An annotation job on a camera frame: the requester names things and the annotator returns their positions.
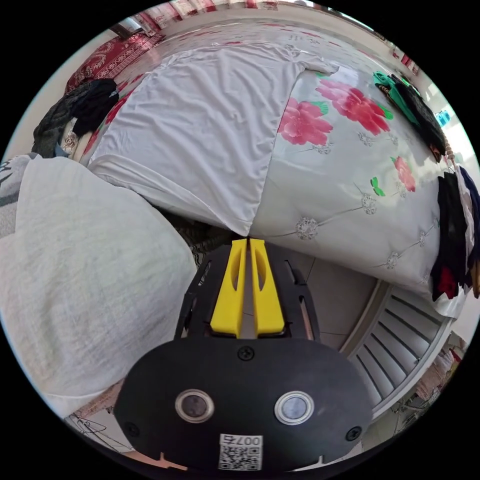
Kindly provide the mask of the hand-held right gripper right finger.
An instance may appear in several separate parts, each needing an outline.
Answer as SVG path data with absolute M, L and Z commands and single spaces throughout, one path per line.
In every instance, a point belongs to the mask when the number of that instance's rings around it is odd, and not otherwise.
M 265 241 L 250 238 L 249 246 L 255 335 L 257 337 L 282 335 L 285 321 Z

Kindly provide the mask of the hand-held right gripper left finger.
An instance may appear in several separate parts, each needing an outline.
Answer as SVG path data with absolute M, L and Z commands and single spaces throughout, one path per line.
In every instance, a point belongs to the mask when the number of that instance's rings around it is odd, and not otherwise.
M 247 239 L 234 240 L 210 320 L 214 335 L 239 338 L 243 320 Z

